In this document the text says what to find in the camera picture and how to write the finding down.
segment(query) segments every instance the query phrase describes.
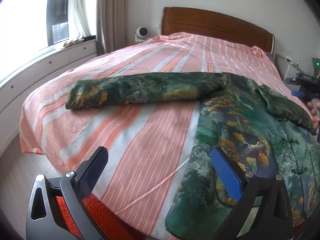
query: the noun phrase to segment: white curtain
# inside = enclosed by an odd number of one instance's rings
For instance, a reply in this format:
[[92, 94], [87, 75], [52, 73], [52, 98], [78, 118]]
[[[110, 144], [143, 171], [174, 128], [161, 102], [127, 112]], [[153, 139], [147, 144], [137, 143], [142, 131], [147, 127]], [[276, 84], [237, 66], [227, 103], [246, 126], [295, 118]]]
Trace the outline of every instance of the white curtain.
[[68, 0], [69, 40], [90, 35], [88, 20], [82, 9], [81, 0]]
[[128, 0], [97, 0], [98, 55], [121, 49], [125, 45]]

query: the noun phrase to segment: white fan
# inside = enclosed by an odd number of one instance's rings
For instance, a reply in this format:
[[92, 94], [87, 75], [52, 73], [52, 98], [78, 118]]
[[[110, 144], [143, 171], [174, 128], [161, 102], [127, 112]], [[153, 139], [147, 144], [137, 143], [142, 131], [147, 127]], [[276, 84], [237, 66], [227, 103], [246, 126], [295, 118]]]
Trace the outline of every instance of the white fan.
[[136, 30], [136, 34], [135, 34], [135, 37], [134, 37], [134, 41], [135, 42], [143, 42], [146, 40], [148, 36], [148, 30], [146, 27], [139, 27], [137, 30]]

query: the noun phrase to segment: pink striped bedsheet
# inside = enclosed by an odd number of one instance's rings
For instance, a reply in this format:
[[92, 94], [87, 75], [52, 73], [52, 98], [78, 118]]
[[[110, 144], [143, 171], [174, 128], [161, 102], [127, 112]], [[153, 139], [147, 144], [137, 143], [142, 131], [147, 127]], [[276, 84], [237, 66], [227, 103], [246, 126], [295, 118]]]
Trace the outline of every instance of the pink striped bedsheet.
[[169, 239], [164, 219], [189, 160], [199, 103], [161, 102], [81, 111], [66, 110], [65, 103], [72, 85], [81, 79], [195, 71], [244, 75], [306, 109], [291, 96], [261, 49], [177, 33], [97, 57], [32, 92], [21, 113], [22, 151], [46, 154], [53, 166], [65, 173], [75, 170], [98, 146], [105, 146], [109, 162], [93, 193], [134, 228], [157, 239]]

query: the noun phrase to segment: window sill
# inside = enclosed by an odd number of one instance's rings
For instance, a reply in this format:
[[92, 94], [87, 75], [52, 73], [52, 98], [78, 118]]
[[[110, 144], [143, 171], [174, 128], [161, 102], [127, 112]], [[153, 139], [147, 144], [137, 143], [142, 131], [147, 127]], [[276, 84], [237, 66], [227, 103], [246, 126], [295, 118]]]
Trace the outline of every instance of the window sill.
[[22, 65], [21, 67], [17, 68], [13, 73], [11, 73], [10, 75], [1, 78], [0, 77], [0, 90], [4, 87], [4, 85], [9, 82], [14, 76], [16, 76], [17, 74], [21, 73], [22, 71], [24, 71], [26, 68], [32, 66], [34, 63], [44, 60], [48, 57], [50, 57], [51, 55], [61, 52], [61, 51], [66, 51], [68, 49], [72, 49], [81, 45], [86, 44], [87, 42], [90, 42], [92, 40], [95, 40], [95, 36], [90, 36], [90, 37], [86, 37], [85, 41], [82, 43], [78, 43], [75, 45], [72, 45], [70, 47], [64, 48], [63, 45], [66, 41], [61, 41], [58, 42], [57, 44], [48, 46], [44, 49], [39, 50], [38, 52], [32, 54], [30, 56], [30, 58], [25, 60], [25, 64]]

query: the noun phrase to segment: tile floor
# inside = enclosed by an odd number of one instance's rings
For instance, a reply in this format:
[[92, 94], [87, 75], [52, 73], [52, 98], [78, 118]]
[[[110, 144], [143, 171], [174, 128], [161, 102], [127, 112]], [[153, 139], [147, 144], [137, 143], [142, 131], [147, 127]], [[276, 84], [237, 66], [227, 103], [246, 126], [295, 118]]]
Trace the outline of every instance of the tile floor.
[[59, 177], [44, 155], [23, 154], [19, 136], [0, 158], [0, 206], [15, 230], [26, 239], [26, 216], [36, 176]]

